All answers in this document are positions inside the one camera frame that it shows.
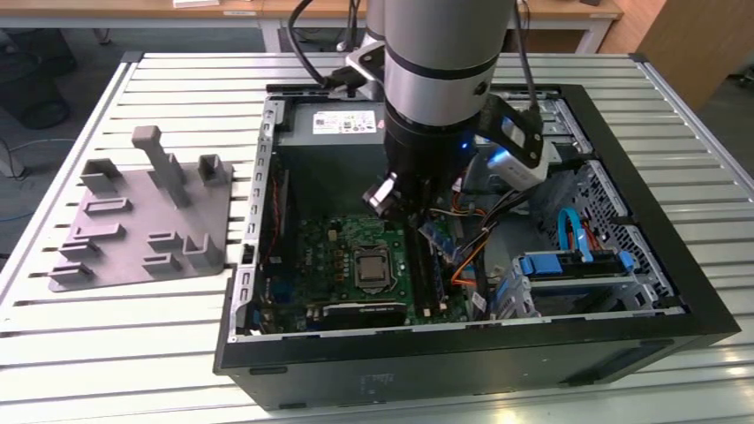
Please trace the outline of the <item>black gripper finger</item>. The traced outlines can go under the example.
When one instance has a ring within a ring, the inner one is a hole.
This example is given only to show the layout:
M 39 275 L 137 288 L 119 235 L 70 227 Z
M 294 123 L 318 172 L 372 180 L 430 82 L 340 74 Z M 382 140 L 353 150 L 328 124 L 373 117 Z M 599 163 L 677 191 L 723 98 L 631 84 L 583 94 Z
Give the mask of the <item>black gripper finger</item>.
M 362 196 L 370 211 L 381 219 L 409 219 L 412 213 L 412 186 L 405 176 L 390 172 Z

